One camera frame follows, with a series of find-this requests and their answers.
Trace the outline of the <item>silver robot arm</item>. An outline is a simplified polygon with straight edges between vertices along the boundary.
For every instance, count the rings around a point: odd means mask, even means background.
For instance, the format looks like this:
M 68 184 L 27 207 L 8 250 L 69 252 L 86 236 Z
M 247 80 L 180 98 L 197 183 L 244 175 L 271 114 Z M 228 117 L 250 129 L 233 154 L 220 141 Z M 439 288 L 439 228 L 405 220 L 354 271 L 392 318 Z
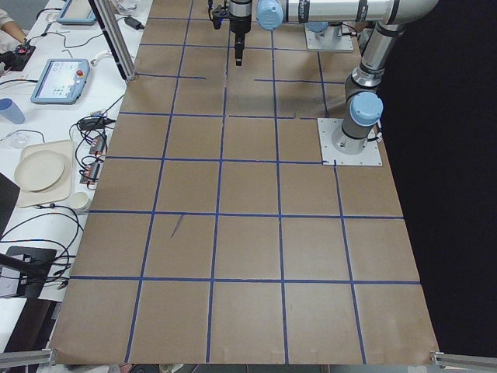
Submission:
M 284 23 L 299 23 L 312 36 L 322 41 L 336 42 L 342 37 L 345 22 L 360 20 L 366 9 L 358 1 L 225 1 L 217 8 L 210 8 L 209 17 L 216 30 L 223 20 L 229 22 L 235 35 L 235 64 L 242 65 L 245 36 L 252 22 L 267 31 L 273 31 Z
M 375 22 L 374 31 L 359 65 L 346 80 L 347 114 L 332 135 L 333 146 L 347 155 L 360 154 L 368 134 L 383 112 L 376 90 L 384 75 L 385 62 L 405 25 L 421 19 L 437 5 L 436 1 L 259 1 L 256 19 L 264 30 L 282 23 L 297 22 Z

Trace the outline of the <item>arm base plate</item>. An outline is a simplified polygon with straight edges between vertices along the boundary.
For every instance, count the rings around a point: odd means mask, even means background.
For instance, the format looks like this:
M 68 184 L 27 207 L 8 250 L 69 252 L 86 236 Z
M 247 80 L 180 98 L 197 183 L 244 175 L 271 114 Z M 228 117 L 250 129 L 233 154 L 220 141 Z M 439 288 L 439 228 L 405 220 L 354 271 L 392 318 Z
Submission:
M 352 53 L 350 32 L 341 22 L 309 22 L 304 24 L 308 51 Z
M 343 119 L 318 118 L 321 160 L 331 166 L 382 166 L 374 129 L 363 139 L 352 139 L 342 132 Z

